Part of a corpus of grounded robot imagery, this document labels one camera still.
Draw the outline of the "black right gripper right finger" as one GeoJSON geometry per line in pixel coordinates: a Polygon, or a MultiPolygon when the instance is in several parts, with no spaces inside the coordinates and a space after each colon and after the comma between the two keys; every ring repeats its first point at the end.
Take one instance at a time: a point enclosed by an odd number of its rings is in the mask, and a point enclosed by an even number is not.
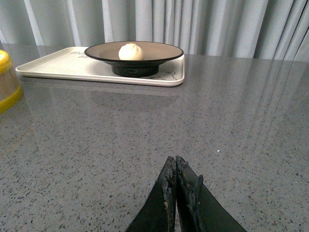
{"type": "Polygon", "coordinates": [[[177,208],[182,232],[246,231],[216,200],[180,156],[177,164],[177,208]]]}

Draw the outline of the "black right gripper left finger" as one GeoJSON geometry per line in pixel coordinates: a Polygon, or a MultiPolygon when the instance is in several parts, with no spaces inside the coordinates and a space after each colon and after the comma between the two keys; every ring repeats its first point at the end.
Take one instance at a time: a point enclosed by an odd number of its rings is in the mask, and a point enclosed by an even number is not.
{"type": "Polygon", "coordinates": [[[146,202],[127,227],[127,232],[175,231],[177,165],[168,157],[146,202]]]}

